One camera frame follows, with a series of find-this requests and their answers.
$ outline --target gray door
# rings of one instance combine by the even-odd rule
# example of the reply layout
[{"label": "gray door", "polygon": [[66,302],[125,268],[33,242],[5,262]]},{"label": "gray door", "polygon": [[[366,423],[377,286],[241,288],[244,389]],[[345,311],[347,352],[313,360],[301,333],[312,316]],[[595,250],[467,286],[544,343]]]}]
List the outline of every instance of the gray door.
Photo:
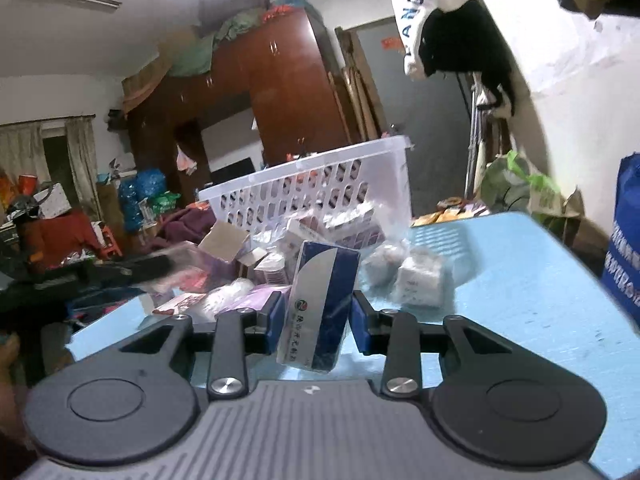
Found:
[{"label": "gray door", "polygon": [[465,190],[470,121],[460,86],[454,74],[409,79],[404,74],[404,54],[385,50],[382,45],[385,38],[398,36],[393,20],[360,28],[356,33],[387,126],[396,125],[398,132],[410,137],[415,145],[407,151],[414,216],[434,212],[439,200],[462,196]]}]

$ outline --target curtain rod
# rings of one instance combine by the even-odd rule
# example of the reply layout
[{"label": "curtain rod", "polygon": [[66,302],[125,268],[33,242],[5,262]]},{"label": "curtain rod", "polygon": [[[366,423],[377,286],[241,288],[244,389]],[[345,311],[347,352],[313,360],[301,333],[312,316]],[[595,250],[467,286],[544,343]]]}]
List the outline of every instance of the curtain rod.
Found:
[{"label": "curtain rod", "polygon": [[83,118],[95,119],[95,114],[91,114],[91,115],[67,115],[67,116],[63,116],[63,117],[50,117],[49,119],[35,119],[33,121],[18,121],[17,123],[0,124],[0,127],[2,127],[2,126],[17,126],[18,124],[29,124],[29,123],[49,123],[50,121],[62,121],[64,119],[83,119]]}]

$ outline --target blue table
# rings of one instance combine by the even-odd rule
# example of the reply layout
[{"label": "blue table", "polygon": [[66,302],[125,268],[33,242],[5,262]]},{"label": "blue table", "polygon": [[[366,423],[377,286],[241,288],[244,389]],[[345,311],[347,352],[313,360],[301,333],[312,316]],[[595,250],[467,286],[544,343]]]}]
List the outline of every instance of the blue table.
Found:
[{"label": "blue table", "polygon": [[[640,466],[640,338],[592,274],[526,215],[504,213],[412,230],[414,243],[447,254],[457,283],[444,309],[418,312],[421,321],[456,312],[571,370],[600,391],[607,425],[592,463],[610,478]],[[376,309],[395,305],[362,284]],[[76,333],[77,359],[148,325],[132,300]],[[358,353],[348,334],[329,374],[278,365],[251,356],[252,384],[260,379],[371,378],[379,383],[384,358]],[[422,356],[424,386],[442,380],[435,355]],[[206,379],[206,355],[197,356],[193,383]]]}]

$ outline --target metal screw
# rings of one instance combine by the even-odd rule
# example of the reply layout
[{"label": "metal screw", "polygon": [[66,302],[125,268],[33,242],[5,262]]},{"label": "metal screw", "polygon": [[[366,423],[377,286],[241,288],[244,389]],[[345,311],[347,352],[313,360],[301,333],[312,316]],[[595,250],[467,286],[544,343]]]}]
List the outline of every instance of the metal screw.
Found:
[{"label": "metal screw", "polygon": [[395,394],[412,394],[418,389],[418,383],[407,377],[396,377],[389,379],[386,383],[386,388]]},{"label": "metal screw", "polygon": [[212,381],[211,389],[220,395],[233,395],[242,390],[242,382],[235,377],[222,377]]}]

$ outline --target white wall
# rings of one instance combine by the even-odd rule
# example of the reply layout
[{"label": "white wall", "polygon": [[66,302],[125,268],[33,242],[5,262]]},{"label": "white wall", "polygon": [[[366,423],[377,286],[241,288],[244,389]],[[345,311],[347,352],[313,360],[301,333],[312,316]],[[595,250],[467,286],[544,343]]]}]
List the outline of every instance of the white wall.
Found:
[{"label": "white wall", "polygon": [[119,108],[122,102],[121,79],[89,75],[0,78],[0,124],[95,114],[98,172],[108,172],[109,162],[125,151],[120,136],[108,132],[105,122],[109,109]]},{"label": "white wall", "polygon": [[251,129],[254,112],[250,108],[202,131],[210,171],[249,157],[256,171],[262,164],[260,134]]},{"label": "white wall", "polygon": [[[390,0],[309,1],[332,36],[393,14]],[[587,217],[610,233],[620,158],[640,151],[640,20],[596,24],[556,0],[484,2],[529,87],[510,121],[518,149],[566,195],[579,187]]]}]

